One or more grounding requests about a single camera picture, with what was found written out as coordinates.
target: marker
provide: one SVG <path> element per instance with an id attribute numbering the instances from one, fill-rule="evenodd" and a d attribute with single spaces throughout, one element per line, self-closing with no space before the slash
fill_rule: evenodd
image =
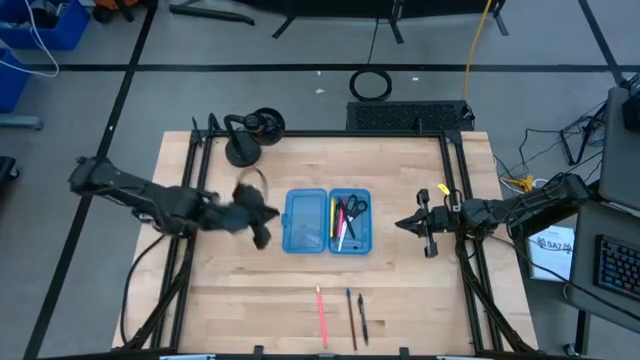
<path id="1" fill-rule="evenodd" d="M 338 232 L 336 232 L 336 237 L 338 236 L 338 234 L 342 233 L 343 222 L 344 222 L 344 208 L 343 206 L 340 206 L 338 207 Z"/>
<path id="2" fill-rule="evenodd" d="M 335 221 L 336 199 L 331 198 L 331 224 L 329 225 L 329 239 L 333 239 L 333 222 Z"/>

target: red pen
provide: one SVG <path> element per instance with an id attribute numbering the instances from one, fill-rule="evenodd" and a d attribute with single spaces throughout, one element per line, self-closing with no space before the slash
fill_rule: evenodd
<path id="1" fill-rule="evenodd" d="M 316 300 L 318 301 L 318 312 L 320 313 L 322 345 L 324 345 L 324 348 L 326 349 L 329 346 L 329 339 L 327 339 L 327 323 L 324 320 L 324 307 L 322 306 L 322 293 L 320 293 L 320 285 L 316 285 Z"/>

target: pencil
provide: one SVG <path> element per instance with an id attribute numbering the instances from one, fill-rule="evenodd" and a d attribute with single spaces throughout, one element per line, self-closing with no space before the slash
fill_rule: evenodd
<path id="1" fill-rule="evenodd" d="M 335 221 L 336 199 L 331 198 L 331 224 L 329 225 L 329 239 L 333 239 L 333 222 Z"/>
<path id="2" fill-rule="evenodd" d="M 318 301 L 318 312 L 320 313 L 320 330 L 322 331 L 322 345 L 326 349 L 329 346 L 327 339 L 327 323 L 324 320 L 324 308 L 322 306 L 322 293 L 320 285 L 316 285 L 316 300 Z"/>

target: yellow cable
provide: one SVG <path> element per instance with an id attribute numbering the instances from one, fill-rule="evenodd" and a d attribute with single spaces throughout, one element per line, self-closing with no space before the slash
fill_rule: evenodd
<path id="1" fill-rule="evenodd" d="M 478 25 L 478 30 L 476 30 L 476 36 L 473 38 L 473 42 L 471 43 L 471 50 L 469 50 L 469 58 L 467 59 L 467 67 L 464 71 L 464 89 L 462 90 L 462 100 L 467 100 L 467 93 L 469 92 L 469 70 L 471 69 L 473 55 L 476 51 L 476 45 L 478 44 L 478 39 L 480 38 L 480 33 L 482 32 L 482 27 L 484 26 L 484 21 L 487 19 L 487 14 L 489 13 L 491 2 L 492 0 L 487 0 L 487 5 L 484 7 L 482 19 L 480 20 L 480 24 Z"/>

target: wooden table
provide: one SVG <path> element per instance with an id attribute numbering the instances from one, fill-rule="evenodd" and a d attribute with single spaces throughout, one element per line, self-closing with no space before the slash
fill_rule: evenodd
<path id="1" fill-rule="evenodd" d="M 487 134 L 464 133 L 463 138 L 474 196 L 500 198 Z M 188 139 L 188 132 L 165 133 L 153 181 L 180 183 Z M 241 171 L 226 160 L 226 142 L 214 140 L 206 186 L 225 202 Z M 452 146 L 450 153 L 455 160 Z M 426 259 L 425 240 L 394 226 L 415 212 L 420 188 L 433 194 L 430 206 L 442 202 L 436 185 L 445 179 L 437 139 L 285 137 L 275 146 L 263 147 L 257 166 L 269 182 L 267 202 L 281 211 L 292 188 L 367 188 L 373 198 L 373 250 L 368 256 L 289 255 L 282 250 L 279 219 L 268 224 L 273 238 L 263 251 L 255 249 L 250 231 L 236 236 L 199 232 L 181 352 L 251 353 L 255 345 L 264 345 L 271 354 L 323 352 L 315 297 L 315 285 L 320 284 L 330 352 L 354 353 L 345 296 L 349 287 L 356 296 L 364 296 L 368 321 L 367 347 L 355 306 L 358 354 L 397 354 L 402 346 L 414 355 L 473 353 L 454 236 L 438 234 L 440 254 Z M 497 235 L 508 238 L 503 229 Z M 136 256 L 156 238 L 151 227 L 143 226 Z M 125 321 L 129 337 L 156 305 L 168 243 L 149 253 L 133 276 Z M 484 247 L 498 308 L 536 347 L 513 249 L 491 240 Z M 483 340 L 490 348 L 482 306 L 478 312 Z M 163 344 L 168 344 L 172 320 L 173 309 L 167 314 Z M 114 345 L 119 344 L 116 334 Z"/>

